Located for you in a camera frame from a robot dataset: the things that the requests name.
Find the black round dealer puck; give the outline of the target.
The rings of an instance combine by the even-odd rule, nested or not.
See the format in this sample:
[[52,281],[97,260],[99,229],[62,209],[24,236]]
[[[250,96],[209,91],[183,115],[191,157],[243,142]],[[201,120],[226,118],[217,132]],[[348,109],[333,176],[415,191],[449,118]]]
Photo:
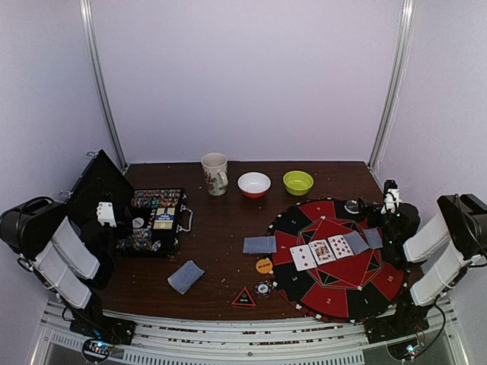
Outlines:
[[360,213],[360,206],[357,200],[348,200],[344,204],[344,209],[349,214],[359,214]]

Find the nine of diamonds card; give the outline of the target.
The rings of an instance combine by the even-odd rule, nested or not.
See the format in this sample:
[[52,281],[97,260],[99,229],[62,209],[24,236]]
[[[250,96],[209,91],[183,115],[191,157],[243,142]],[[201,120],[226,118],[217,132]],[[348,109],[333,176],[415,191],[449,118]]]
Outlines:
[[351,246],[343,235],[330,236],[327,240],[336,259],[344,259],[354,255]]

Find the blue grey cloth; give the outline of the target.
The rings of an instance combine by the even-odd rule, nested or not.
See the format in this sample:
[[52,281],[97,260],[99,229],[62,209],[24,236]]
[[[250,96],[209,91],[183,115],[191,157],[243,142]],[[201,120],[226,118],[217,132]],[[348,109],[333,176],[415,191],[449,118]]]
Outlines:
[[184,295],[204,274],[203,269],[193,260],[189,260],[176,270],[167,282],[177,293]]

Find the three of diamonds card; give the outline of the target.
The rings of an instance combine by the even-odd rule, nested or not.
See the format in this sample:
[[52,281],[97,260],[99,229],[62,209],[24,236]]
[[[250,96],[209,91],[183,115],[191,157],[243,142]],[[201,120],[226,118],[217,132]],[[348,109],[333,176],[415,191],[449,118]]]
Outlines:
[[305,271],[317,267],[308,245],[293,246],[290,248],[290,253],[297,271]]

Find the dealt card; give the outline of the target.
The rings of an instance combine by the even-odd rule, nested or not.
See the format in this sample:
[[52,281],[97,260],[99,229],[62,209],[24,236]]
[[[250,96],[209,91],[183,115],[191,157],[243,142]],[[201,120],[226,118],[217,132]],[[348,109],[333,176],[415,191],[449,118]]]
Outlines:
[[243,242],[244,254],[273,254],[277,253],[276,240],[274,236],[246,237]]

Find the orange big blind button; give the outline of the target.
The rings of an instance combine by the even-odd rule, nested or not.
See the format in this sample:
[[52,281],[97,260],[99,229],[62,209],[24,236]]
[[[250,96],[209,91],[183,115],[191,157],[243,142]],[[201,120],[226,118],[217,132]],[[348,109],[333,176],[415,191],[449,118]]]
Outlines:
[[273,263],[270,259],[260,259],[256,263],[255,269],[262,275],[271,274],[273,270]]

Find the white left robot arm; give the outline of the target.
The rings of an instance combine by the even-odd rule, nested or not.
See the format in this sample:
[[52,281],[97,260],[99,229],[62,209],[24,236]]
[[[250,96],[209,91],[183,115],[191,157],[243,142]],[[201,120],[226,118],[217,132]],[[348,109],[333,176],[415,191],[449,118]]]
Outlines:
[[96,218],[76,233],[67,205],[37,197],[1,214],[1,240],[67,304],[87,309],[93,289],[104,289],[115,270],[116,219],[112,202],[99,202]]

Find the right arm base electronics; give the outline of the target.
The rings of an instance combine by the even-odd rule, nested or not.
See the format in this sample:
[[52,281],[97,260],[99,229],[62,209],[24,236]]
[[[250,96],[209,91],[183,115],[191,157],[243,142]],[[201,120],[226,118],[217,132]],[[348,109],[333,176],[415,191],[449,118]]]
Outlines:
[[392,316],[372,318],[364,322],[364,330],[370,344],[392,340],[429,329],[426,319],[432,304],[416,306],[409,294],[402,295]]

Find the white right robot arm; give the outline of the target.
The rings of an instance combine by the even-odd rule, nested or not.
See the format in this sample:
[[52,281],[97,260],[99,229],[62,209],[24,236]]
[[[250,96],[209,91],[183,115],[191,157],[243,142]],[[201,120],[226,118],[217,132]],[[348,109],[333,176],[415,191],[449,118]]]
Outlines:
[[422,227],[418,209],[398,198],[358,201],[359,213],[382,233],[383,258],[398,269],[430,268],[409,289],[415,306],[429,306],[486,257],[486,203],[474,194],[442,195],[439,212]]

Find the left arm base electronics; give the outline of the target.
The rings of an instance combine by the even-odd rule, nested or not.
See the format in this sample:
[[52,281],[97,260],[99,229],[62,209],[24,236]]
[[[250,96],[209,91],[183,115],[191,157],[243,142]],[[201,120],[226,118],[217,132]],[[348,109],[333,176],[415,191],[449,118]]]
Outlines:
[[117,345],[130,345],[135,333],[135,322],[102,315],[93,319],[80,309],[70,309],[70,331],[84,335],[81,354],[88,363],[107,360]]

